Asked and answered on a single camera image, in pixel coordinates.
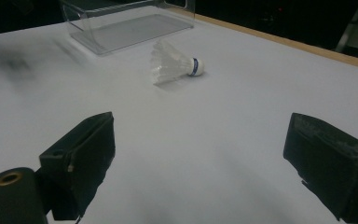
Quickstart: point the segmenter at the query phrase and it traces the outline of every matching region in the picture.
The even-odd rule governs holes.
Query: table surface
[[[205,74],[152,85],[156,40],[97,57],[64,24],[1,34],[0,172],[112,111],[117,155],[82,223],[337,223],[282,151],[293,112],[358,138],[358,67],[205,21],[165,39]]]

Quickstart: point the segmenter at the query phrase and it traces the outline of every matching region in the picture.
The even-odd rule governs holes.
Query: black object
[[[358,223],[358,139],[320,119],[295,113],[283,156],[337,220]]]
[[[41,168],[0,174],[0,224],[45,224],[83,217],[115,157],[112,113],[79,123],[39,159]]]

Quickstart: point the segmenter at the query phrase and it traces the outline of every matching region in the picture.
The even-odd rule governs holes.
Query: wooden trim
[[[321,49],[321,48],[318,48],[318,47],[314,47],[314,46],[311,46],[311,45],[300,43],[300,42],[290,40],[290,39],[287,39],[287,38],[282,38],[282,37],[279,37],[279,36],[276,36],[276,35],[266,34],[266,33],[256,31],[256,30],[252,30],[252,29],[249,29],[249,28],[246,28],[246,27],[243,27],[243,26],[232,24],[232,23],[229,23],[229,22],[226,22],[226,21],[219,21],[219,20],[216,20],[216,19],[213,19],[213,18],[201,16],[201,15],[198,15],[198,14],[196,15],[196,19],[200,20],[200,21],[206,21],[208,23],[212,23],[212,24],[215,24],[215,25],[223,26],[223,27],[226,27],[228,29],[239,31],[239,32],[246,33],[246,34],[249,34],[249,35],[255,35],[255,36],[258,36],[258,37],[261,37],[261,38],[264,38],[264,39],[267,39],[267,40],[270,40],[270,41],[274,41],[276,43],[280,43],[280,44],[283,44],[283,45],[286,45],[286,46],[289,46],[289,47],[292,47],[292,48],[295,48],[295,49],[301,49],[301,50],[304,50],[306,52],[317,54],[317,55],[323,56],[325,58],[329,58],[329,59],[333,59],[333,60],[336,60],[336,61],[339,61],[339,62],[348,63],[348,64],[351,64],[351,65],[354,65],[354,66],[358,66],[358,58],[355,58],[355,57],[352,57],[352,56],[349,56],[349,55],[345,55],[345,54],[341,54],[341,53],[338,53],[338,52],[334,52],[332,50]]]

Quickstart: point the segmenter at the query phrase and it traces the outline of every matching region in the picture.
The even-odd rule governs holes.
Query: dark background
[[[31,2],[33,10],[21,11]],[[185,0],[167,0],[182,6]],[[335,49],[358,0],[197,0],[196,13],[324,49]],[[0,0],[0,33],[63,22],[58,0]],[[344,53],[358,56],[358,51]]]

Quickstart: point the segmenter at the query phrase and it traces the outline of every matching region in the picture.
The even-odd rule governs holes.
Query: shuttlecock cork base
[[[152,82],[155,85],[175,81],[182,76],[197,77],[204,71],[204,63],[189,58],[165,40],[159,40],[152,51]]]

